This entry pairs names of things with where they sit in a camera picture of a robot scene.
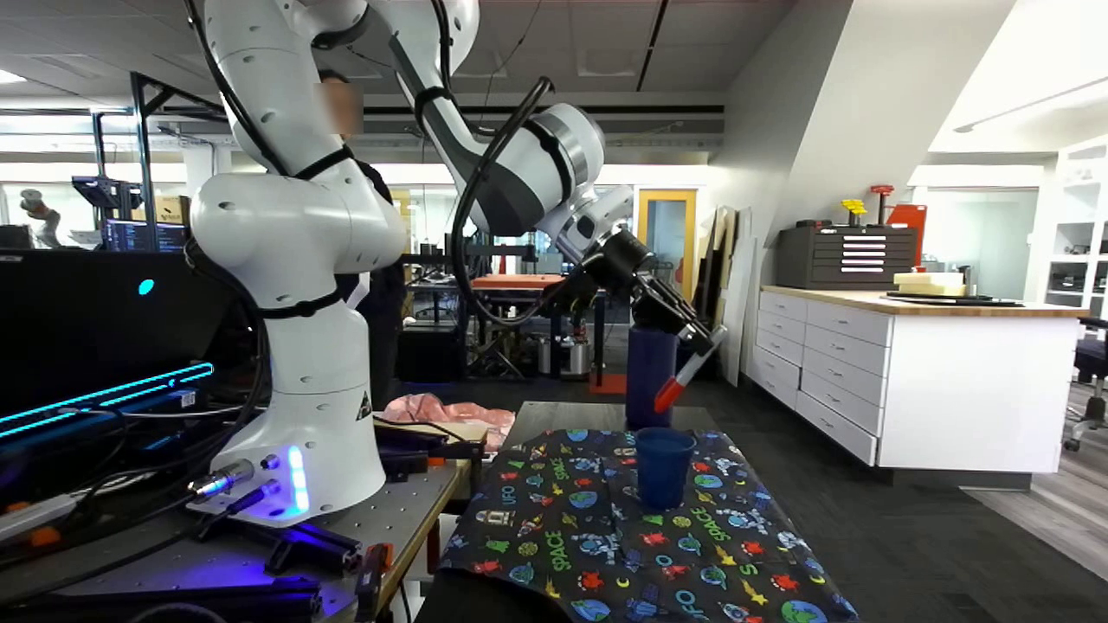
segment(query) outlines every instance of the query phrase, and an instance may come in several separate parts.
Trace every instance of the ceiling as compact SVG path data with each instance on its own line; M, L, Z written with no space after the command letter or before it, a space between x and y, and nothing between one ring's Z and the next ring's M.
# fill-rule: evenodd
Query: ceiling
M602 125L613 164L706 164L724 135L728 83L793 4L481 0L475 52L450 86L470 121L496 125L546 75L553 91L542 104L585 108ZM357 81L360 143L374 161L432 161L374 17L365 38L314 56ZM182 0L3 0L0 67L28 75L0 86L6 119L129 108L133 74L215 100Z

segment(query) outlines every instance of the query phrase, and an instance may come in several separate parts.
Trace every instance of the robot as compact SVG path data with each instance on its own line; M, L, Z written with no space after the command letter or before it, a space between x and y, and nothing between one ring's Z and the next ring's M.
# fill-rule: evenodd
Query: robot
M397 213L342 148L313 44L357 35L374 11L390 33L402 91L463 186L463 213L497 235L542 230L562 256L629 293L636 321L711 351L711 329L644 271L644 247L602 223L590 194L602 131L568 104L517 119L478 143L448 81L478 35L478 0L209 0L195 11L237 143L267 172L211 176L195 238L255 303L269 336L273 394L211 461L189 508L252 526L297 526L367 503L385 468L367 418L367 326L335 298L335 273L402 256Z

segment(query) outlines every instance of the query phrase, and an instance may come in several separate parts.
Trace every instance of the person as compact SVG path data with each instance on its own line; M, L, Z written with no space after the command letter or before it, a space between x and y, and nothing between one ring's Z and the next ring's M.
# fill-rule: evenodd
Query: person
M22 190L22 208L28 213L30 223L43 223L43 232L33 235L33 241L43 248L60 248L61 214L43 201L43 190L33 186Z
M333 112L335 131L350 148L353 121L357 121L357 86L350 75L335 70L321 70L318 83ZM357 165L374 183L374 190L390 203L390 190L385 176L365 161L357 161ZM382 413L390 390L396 340L397 340L402 310L406 310L406 271L402 262L390 262L374 271L370 283L365 283L357 273L338 273L335 283L342 298L353 298L353 303L360 298L357 313L370 326L370 394L374 394L374 413Z

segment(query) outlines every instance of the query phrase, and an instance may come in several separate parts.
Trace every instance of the countertop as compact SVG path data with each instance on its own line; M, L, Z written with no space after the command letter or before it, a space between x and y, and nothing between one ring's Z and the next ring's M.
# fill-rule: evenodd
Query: countertop
M981 314L981 320L1085 320L1087 310L1061 310L1061 306L952 306L952 303L909 303L891 298L885 292L803 292L803 289L764 289L774 293L801 293L812 303L839 303L855 310L871 310L882 314Z

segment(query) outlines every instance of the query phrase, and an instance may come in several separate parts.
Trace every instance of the pink cloth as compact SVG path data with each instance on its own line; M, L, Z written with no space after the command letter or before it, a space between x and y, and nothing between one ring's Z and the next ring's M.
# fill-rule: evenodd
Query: pink cloth
M517 413L508 413L508 408L486 408L478 402L444 404L435 394L397 394L385 404L385 418L389 423L481 425L486 430L486 453L496 453L517 425Z

